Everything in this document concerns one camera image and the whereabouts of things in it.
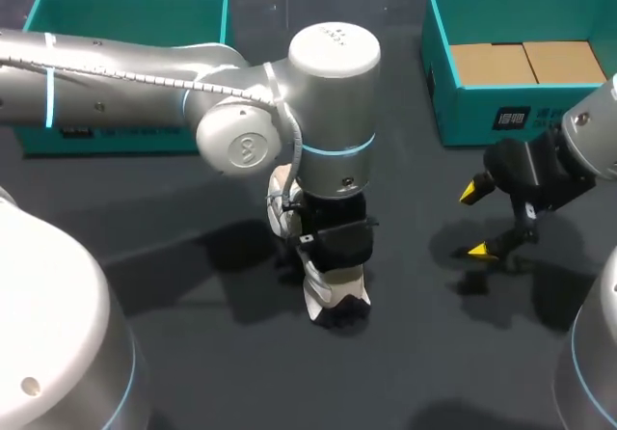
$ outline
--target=teal box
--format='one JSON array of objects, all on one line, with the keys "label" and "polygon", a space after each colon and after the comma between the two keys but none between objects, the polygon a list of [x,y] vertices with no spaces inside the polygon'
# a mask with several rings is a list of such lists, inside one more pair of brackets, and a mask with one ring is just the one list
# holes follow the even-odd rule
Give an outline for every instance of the teal box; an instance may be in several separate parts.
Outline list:
[{"label": "teal box", "polygon": [[450,46],[588,41],[605,77],[611,77],[617,72],[615,16],[617,0],[428,0],[421,55],[443,145],[532,139],[600,86],[464,86]]},{"label": "teal box", "polygon": [[[153,46],[233,45],[228,0],[36,0],[25,31]],[[25,155],[196,153],[188,129],[14,130]]]}]

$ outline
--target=printed logo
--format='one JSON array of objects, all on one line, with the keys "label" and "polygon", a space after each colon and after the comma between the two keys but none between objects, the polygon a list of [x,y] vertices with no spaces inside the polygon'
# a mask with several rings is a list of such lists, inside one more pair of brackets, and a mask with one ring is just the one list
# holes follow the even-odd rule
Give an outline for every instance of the printed logo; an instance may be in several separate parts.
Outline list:
[{"label": "printed logo", "polygon": [[497,110],[493,129],[523,129],[530,111],[530,107],[501,107]]}]

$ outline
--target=brown cardboard box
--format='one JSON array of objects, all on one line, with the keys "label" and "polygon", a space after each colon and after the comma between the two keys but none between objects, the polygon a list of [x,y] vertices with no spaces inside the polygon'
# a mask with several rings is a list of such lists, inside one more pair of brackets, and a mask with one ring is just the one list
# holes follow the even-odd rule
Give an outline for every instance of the brown cardboard box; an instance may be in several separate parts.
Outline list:
[{"label": "brown cardboard box", "polygon": [[464,86],[536,84],[521,44],[461,44],[451,50]]},{"label": "brown cardboard box", "polygon": [[606,81],[587,41],[525,42],[523,47],[538,83],[593,84]]},{"label": "brown cardboard box", "polygon": [[450,46],[464,86],[603,83],[587,41]]}]

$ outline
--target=gray table surface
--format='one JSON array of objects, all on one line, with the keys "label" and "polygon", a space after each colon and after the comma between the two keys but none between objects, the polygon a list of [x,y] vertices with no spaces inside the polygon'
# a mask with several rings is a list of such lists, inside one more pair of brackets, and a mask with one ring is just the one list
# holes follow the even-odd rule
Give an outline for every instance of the gray table surface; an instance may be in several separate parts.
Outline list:
[{"label": "gray table surface", "polygon": [[[20,27],[33,0],[0,0]],[[22,160],[0,130],[0,184],[104,266],[149,362],[153,430],[552,430],[564,326],[617,240],[603,184],[549,217],[518,276],[490,295],[452,286],[482,271],[448,257],[507,227],[505,196],[457,200],[478,150],[441,147],[417,58],[425,0],[232,0],[238,48],[284,55],[319,20],[367,26],[383,46],[369,208],[373,313],[347,332],[312,326],[283,283],[265,225],[267,175],[223,180],[196,157]]]}]

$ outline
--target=cardboard box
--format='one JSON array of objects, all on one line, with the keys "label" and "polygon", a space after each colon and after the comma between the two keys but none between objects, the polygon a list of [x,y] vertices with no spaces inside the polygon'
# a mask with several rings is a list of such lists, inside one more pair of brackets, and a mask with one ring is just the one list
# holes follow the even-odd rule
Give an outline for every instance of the cardboard box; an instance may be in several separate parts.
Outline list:
[{"label": "cardboard box", "polygon": [[[156,46],[233,45],[228,0],[36,0],[26,31]],[[197,153],[184,128],[16,128],[25,155]]]},{"label": "cardboard box", "polygon": [[529,140],[617,72],[617,0],[428,0],[421,54],[442,143]]}]

